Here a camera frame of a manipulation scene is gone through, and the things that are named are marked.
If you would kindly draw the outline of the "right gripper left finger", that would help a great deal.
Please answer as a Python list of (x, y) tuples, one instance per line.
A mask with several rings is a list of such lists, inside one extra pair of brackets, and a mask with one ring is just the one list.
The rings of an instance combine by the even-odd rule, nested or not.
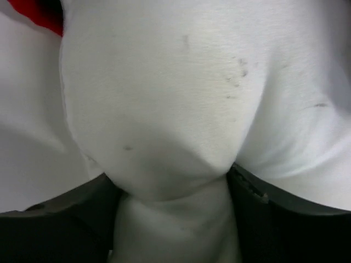
[(102, 174), (24, 211), (1, 213), (1, 262), (107, 262), (122, 194)]

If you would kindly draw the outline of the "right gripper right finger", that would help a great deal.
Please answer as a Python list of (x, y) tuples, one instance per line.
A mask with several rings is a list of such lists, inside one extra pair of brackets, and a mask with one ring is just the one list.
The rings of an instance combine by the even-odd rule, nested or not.
[(308, 201), (234, 164), (227, 173), (243, 262), (350, 262), (350, 212)]

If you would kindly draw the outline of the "white pillow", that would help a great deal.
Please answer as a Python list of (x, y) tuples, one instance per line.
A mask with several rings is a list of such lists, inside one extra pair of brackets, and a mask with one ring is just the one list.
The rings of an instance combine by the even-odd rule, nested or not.
[(112, 262), (238, 262), (239, 164), (350, 209), (350, 2), (63, 1), (64, 36), (1, 11), (1, 167), (77, 144), (127, 192)]

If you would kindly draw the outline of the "red patterned pillowcase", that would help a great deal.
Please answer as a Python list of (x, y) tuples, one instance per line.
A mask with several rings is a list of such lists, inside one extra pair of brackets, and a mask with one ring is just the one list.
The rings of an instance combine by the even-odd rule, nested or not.
[(35, 25), (63, 36), (64, 11), (60, 0), (8, 0), (8, 3)]

